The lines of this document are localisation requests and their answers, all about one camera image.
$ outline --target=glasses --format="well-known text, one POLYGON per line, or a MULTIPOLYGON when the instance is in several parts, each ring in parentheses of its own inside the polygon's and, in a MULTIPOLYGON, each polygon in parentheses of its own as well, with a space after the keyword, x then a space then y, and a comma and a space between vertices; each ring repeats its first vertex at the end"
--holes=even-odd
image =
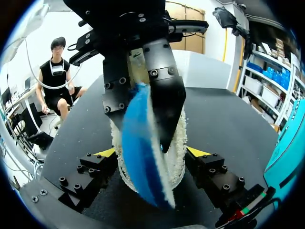
POLYGON ((53 48, 53 50, 55 50, 55 51, 61 51, 61 50, 63 50, 63 47, 62 47, 62 46, 57 46, 57 47, 53 48))

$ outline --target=black shorts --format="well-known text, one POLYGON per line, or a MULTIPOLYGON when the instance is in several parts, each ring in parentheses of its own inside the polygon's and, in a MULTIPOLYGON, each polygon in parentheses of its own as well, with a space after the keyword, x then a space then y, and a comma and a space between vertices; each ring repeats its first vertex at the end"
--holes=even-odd
POLYGON ((64 99, 67 101, 67 104, 69 104, 70 106, 73 105, 73 102, 76 100, 76 95, 78 94, 78 92, 80 92, 82 87, 74 87, 74 94, 70 95, 69 91, 67 90, 67 93, 62 93, 59 96, 53 97, 53 98, 49 98, 46 100, 46 104, 48 106, 48 108, 50 108, 51 110, 53 110, 57 115, 61 115, 61 112, 58 110, 57 108, 57 104, 58 101, 60 99, 64 99))

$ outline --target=yellow tab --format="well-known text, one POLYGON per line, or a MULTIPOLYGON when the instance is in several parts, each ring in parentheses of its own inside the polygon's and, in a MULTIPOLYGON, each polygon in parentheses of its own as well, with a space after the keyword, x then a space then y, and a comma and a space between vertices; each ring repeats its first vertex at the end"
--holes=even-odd
POLYGON ((199 156, 203 156, 203 155, 210 155, 210 153, 204 152, 204 151, 200 151, 198 149, 194 149, 191 148, 189 146, 187 146, 188 150, 195 156, 195 157, 199 157, 199 156))
POLYGON ((107 149, 105 151, 99 152, 97 154, 94 154, 94 155, 102 155, 105 157, 110 157, 113 153, 114 153, 114 148, 111 148, 111 149, 107 149))

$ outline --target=computer monitor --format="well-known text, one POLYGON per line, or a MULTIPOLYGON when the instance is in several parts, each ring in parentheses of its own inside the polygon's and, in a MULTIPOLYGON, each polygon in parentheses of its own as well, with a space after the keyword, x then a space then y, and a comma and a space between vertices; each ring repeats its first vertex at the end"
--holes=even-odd
POLYGON ((25 80, 25 90, 30 88, 31 88, 31 78, 29 77, 25 80))
POLYGON ((5 92, 2 94, 2 101, 5 105, 9 100, 11 100, 10 88, 8 87, 5 92))

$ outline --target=headphones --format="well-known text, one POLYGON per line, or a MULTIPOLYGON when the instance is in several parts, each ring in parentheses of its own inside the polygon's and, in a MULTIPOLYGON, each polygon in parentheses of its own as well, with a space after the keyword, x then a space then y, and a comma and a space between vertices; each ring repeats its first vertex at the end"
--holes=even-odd
POLYGON ((51 59, 50 59, 50 69, 51 69, 52 75, 53 76, 62 75, 63 72, 65 72, 64 64, 65 64, 65 61, 62 58, 62 66, 61 65, 52 66, 51 59))

